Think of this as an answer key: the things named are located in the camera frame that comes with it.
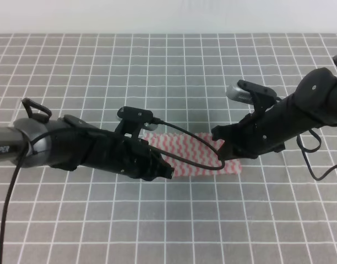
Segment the power cord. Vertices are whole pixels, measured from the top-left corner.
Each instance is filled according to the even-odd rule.
[[[299,148],[301,149],[301,152],[302,152],[303,158],[305,159],[305,162],[306,162],[307,168],[309,170],[309,173],[311,174],[311,176],[312,176],[312,178],[314,180],[316,180],[317,182],[319,182],[319,181],[323,180],[326,176],[328,176],[330,172],[332,172],[333,170],[337,169],[337,164],[334,165],[334,166],[332,166],[331,168],[329,168],[319,178],[317,178],[314,175],[312,167],[311,167],[311,165],[309,163],[309,160],[307,158],[306,153],[314,153],[314,152],[318,151],[320,149],[321,145],[322,145],[322,140],[321,140],[320,136],[317,133],[315,133],[312,129],[309,130],[309,133],[311,133],[311,135],[314,136],[315,139],[318,140],[318,142],[319,142],[319,145],[316,148],[313,148],[312,150],[305,148],[303,146],[303,144],[302,144],[302,140],[301,140],[301,136],[300,135],[297,136],[296,142],[297,142],[297,145],[299,146]]]
[[[9,187],[8,187],[6,199],[5,199],[4,205],[3,205],[1,227],[0,227],[0,264],[2,264],[2,257],[3,257],[4,230],[6,228],[6,218],[7,218],[7,210],[8,210],[9,200],[10,200],[10,197],[12,195],[12,191],[13,191],[13,188],[14,188],[15,181],[17,179],[17,175],[20,171],[20,168],[22,167],[22,165],[24,163],[26,154],[28,153],[28,148],[29,148],[28,145],[26,145],[22,150],[19,161],[18,161],[17,165],[15,166],[15,170],[13,172],[12,179],[11,179]]]
[[[211,170],[211,171],[218,171],[218,170],[221,170],[225,167],[225,161],[220,159],[218,151],[213,146],[211,146],[211,144],[206,142],[205,140],[203,140],[200,137],[192,134],[189,131],[186,131],[185,129],[182,129],[178,126],[175,126],[175,125],[172,125],[170,123],[164,122],[161,119],[155,118],[155,122],[158,122],[157,124],[167,125],[168,127],[172,127],[174,129],[177,129],[177,130],[195,138],[196,140],[200,141],[205,146],[210,148],[217,155],[218,159],[221,161],[221,166],[211,167],[211,166],[199,164],[199,163],[190,161],[188,159],[182,158],[180,156],[177,156],[175,154],[169,153],[167,151],[161,150],[159,148],[156,148],[156,147],[153,147],[153,146],[150,146],[150,145],[148,145],[147,148],[149,148],[151,150],[155,150],[155,151],[157,151],[157,152],[159,152],[159,153],[161,153],[165,156],[174,158],[174,159],[179,160],[181,162],[184,162],[184,163],[187,163],[189,165],[192,165],[192,166],[195,166],[195,167],[198,167],[198,168],[202,168],[202,169],[208,169],[208,170]],[[46,133],[36,137],[35,139],[31,140],[30,141],[30,147],[32,148],[39,140],[41,140],[41,139],[43,139],[47,136],[65,133],[65,132],[71,132],[71,131],[72,132],[93,132],[93,133],[99,133],[99,134],[103,134],[103,135],[115,136],[115,137],[118,137],[119,139],[122,139],[122,140],[125,140],[125,141],[131,140],[131,138],[126,137],[124,135],[120,135],[118,133],[114,133],[112,131],[107,131],[107,130],[103,130],[103,129],[99,129],[99,128],[61,128],[61,129],[56,129],[56,130],[53,130],[53,131],[46,132]],[[17,165],[15,167],[15,170],[13,172],[12,179],[10,181],[9,188],[8,188],[8,191],[7,191],[7,194],[6,194],[6,199],[5,199],[4,205],[3,205],[1,227],[0,227],[0,264],[2,264],[2,258],[3,258],[4,231],[6,229],[6,218],[7,218],[8,205],[9,205],[10,197],[12,195],[12,191],[13,191],[18,173],[19,173],[19,171],[20,171],[20,169],[21,169],[21,167],[24,163],[26,155],[28,154],[28,148],[29,148],[29,146],[26,145],[21,152],[20,158],[19,158],[18,163],[17,163]]]

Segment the gray grid surface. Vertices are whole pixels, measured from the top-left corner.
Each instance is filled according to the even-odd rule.
[[[0,34],[0,125],[25,116],[27,96],[104,129],[129,105],[209,132],[251,111],[226,99],[226,85],[245,79],[284,97],[315,67],[337,75],[335,54],[337,34]],[[319,175],[337,163],[337,128],[317,132]],[[315,183],[295,140],[286,147],[242,160],[240,175],[152,183],[23,169],[4,263],[337,263],[337,171]],[[0,163],[0,216],[13,169]]]

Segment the white wall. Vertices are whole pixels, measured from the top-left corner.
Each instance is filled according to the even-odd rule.
[[[337,32],[337,0],[0,0],[0,32]]]

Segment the striped towel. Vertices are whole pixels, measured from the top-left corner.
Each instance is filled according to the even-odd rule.
[[[223,140],[213,141],[211,134],[208,133],[199,133],[196,135],[207,141],[216,149],[219,149],[219,147],[221,147],[224,143]],[[211,149],[189,135],[173,133],[145,133],[143,139],[147,140],[151,146],[178,155],[182,158],[213,167],[218,167],[221,165],[221,162],[218,160],[216,154],[213,153]],[[167,156],[163,156],[163,159],[175,168],[175,172],[173,174],[174,177],[237,174],[242,170],[241,163],[238,159],[226,161],[226,166],[222,170],[207,170],[197,168]]]

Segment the zigzag patterned fabric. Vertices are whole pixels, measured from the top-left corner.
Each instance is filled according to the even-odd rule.
[[[213,141],[211,134],[199,133],[198,137],[204,139],[213,147],[218,149],[223,140]],[[176,154],[188,160],[218,167],[221,165],[217,156],[207,146],[186,134],[153,134],[145,133],[143,139],[149,142],[149,145]],[[241,163],[238,159],[226,161],[226,166],[222,170],[207,170],[188,165],[176,159],[163,156],[163,159],[175,168],[174,177],[179,176],[198,176],[198,175],[218,175],[218,174],[238,174],[242,171]]]

